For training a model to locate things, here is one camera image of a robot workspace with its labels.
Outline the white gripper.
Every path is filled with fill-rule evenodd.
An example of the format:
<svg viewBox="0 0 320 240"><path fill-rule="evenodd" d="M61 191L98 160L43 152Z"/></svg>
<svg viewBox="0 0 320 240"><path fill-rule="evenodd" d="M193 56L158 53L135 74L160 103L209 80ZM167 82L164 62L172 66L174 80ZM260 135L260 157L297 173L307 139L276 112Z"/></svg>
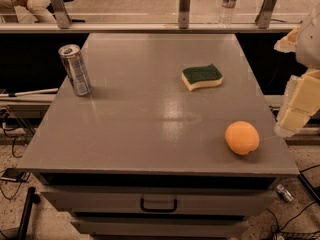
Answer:
<svg viewBox="0 0 320 240"><path fill-rule="evenodd" d="M308 68L320 68L320 3L302 21L274 45L278 52L296 51L296 60ZM297 134L320 110L320 70L308 69L287 82L283 103L274 127L280 137Z"/></svg>

